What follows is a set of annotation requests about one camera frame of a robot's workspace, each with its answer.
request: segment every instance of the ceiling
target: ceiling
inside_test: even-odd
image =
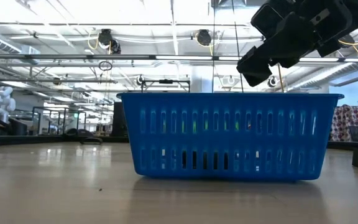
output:
[[[210,0],[0,0],[0,37],[15,46],[28,45],[40,54],[106,54],[106,50],[92,48],[94,38],[101,29],[111,29],[120,45],[122,55],[203,55],[243,56],[251,47],[262,44],[262,35],[250,25],[250,20],[264,1],[247,1],[247,7],[214,12]],[[216,44],[200,46],[195,35],[200,29],[208,29],[216,35]],[[358,41],[358,30],[352,33]],[[356,57],[355,49],[341,49],[328,57]],[[319,57],[313,52],[307,57]],[[101,71],[93,60],[40,60],[38,66],[20,60],[1,60],[0,66],[11,69],[11,73],[0,72],[0,78],[39,78],[82,80],[78,83],[27,83],[31,90],[64,89],[62,93],[39,91],[47,96],[64,96],[75,101],[89,101],[70,90],[78,88],[111,91],[110,100],[118,100],[116,93],[140,90],[136,78],[142,75],[146,80],[189,80],[195,66],[211,67],[211,62],[158,62],[154,60],[115,60],[114,68]],[[301,78],[307,78],[322,68],[335,67],[335,63],[300,63],[292,68],[282,68],[285,83],[291,85]],[[272,68],[273,75],[278,69]],[[86,83],[96,77],[115,80],[118,83]],[[215,91],[241,91],[241,76],[236,62],[216,62],[214,68]],[[244,91],[276,91],[267,82],[250,87],[243,81]],[[150,86],[149,90],[187,91],[186,87],[173,85]]]

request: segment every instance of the metal frame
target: metal frame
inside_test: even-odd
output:
[[[187,83],[188,86],[189,86],[188,92],[190,93],[190,81],[188,81],[188,80],[187,81],[181,81],[181,80],[158,80],[158,81],[156,81],[156,80],[142,80],[142,83],[140,84],[140,92],[143,93],[145,90],[147,90],[148,87],[145,90],[143,89],[144,86],[146,86],[146,83],[151,83],[150,86],[152,86],[156,82],[159,82],[161,84],[166,84],[167,82],[178,83],[184,90],[186,90],[186,89],[185,89],[185,87],[183,87],[181,85],[181,83]]]

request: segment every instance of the metal rod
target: metal rod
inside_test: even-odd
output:
[[[35,23],[35,22],[21,22],[20,24],[16,23],[16,22],[0,22],[0,26],[44,26],[45,24],[43,23]],[[172,26],[171,24],[111,24],[111,23],[104,23],[104,24],[86,24],[86,23],[82,23],[82,24],[77,24],[77,23],[50,23],[50,26],[73,26],[73,27],[106,27],[106,26],[114,26],[114,27],[143,27],[143,26],[167,26],[170,27]],[[196,27],[212,27],[214,26],[214,24],[177,24],[176,26],[196,26]],[[234,24],[216,24],[216,27],[234,27]],[[238,27],[250,27],[250,25],[248,24],[238,24]]]
[[[341,86],[348,85],[348,84],[355,83],[355,82],[358,82],[358,77],[357,78],[352,78],[351,80],[348,80],[348,81],[344,81],[344,82],[335,84],[333,86],[334,87],[341,87]]]
[[[34,80],[34,79],[6,79],[0,78],[0,82],[42,82],[42,83],[112,83],[113,80]]]

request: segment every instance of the basket slot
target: basket slot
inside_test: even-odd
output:
[[[288,128],[290,130],[289,134],[294,135],[295,134],[295,112],[293,110],[290,111],[290,120],[289,120]]]
[[[165,169],[165,149],[161,149],[161,169]]]
[[[287,172],[292,173],[293,168],[295,165],[295,153],[293,153],[293,150],[288,151],[288,164],[287,164]]]
[[[316,134],[317,111],[311,113],[311,135]]]
[[[267,115],[267,134],[273,134],[273,113]]]
[[[219,113],[214,113],[214,130],[219,130]]]
[[[259,157],[259,151],[255,151],[255,171],[259,172],[260,169],[260,157]]]
[[[203,128],[204,128],[204,131],[207,131],[208,130],[208,112],[204,112],[203,113]]]
[[[184,150],[181,152],[181,168],[186,169],[187,165],[187,152]]]
[[[280,148],[277,151],[277,173],[281,173],[283,169],[283,150]]]
[[[230,114],[228,112],[224,113],[224,130],[228,131],[230,129]]]
[[[247,115],[246,115],[246,130],[250,131],[251,130],[251,113],[250,112],[247,112]]]
[[[146,132],[146,111],[145,110],[140,111],[140,131],[141,131],[141,133]]]
[[[186,134],[187,130],[187,112],[182,111],[181,112],[181,132],[182,134]]]
[[[240,166],[240,153],[238,150],[234,151],[234,162],[233,162],[233,170],[234,172],[238,172],[239,171],[239,166]]]
[[[167,132],[167,114],[165,111],[161,112],[161,133],[165,134]]]
[[[172,149],[172,170],[177,169],[177,150],[175,148]]]
[[[197,151],[193,151],[193,169],[197,169]]]
[[[284,135],[284,111],[278,112],[278,135]]]
[[[300,134],[304,136],[306,134],[306,112],[301,111],[301,120],[300,120]]]
[[[266,152],[265,166],[266,166],[266,168],[265,168],[266,172],[272,171],[272,152],[271,151]]]
[[[236,112],[234,115],[234,129],[240,131],[240,112]]]
[[[214,170],[218,169],[218,152],[214,152]]]
[[[250,153],[249,151],[246,151],[246,154],[244,156],[244,172],[249,172],[250,169]]]
[[[155,111],[150,114],[150,133],[155,134]]]
[[[177,133],[177,112],[176,111],[172,111],[172,114],[171,114],[171,132],[172,132],[172,134]]]
[[[197,112],[193,112],[193,134],[197,134]]]
[[[208,153],[207,152],[203,153],[203,169],[204,170],[208,169]]]
[[[305,153],[303,151],[300,151],[299,152],[299,162],[298,162],[298,172],[300,174],[302,174],[304,168],[305,168]]]
[[[227,152],[223,155],[223,169],[228,170],[229,169],[229,155]]]

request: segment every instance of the fabric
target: fabric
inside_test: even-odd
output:
[[[331,141],[352,141],[350,126],[358,126],[358,106],[336,107],[331,126]]]

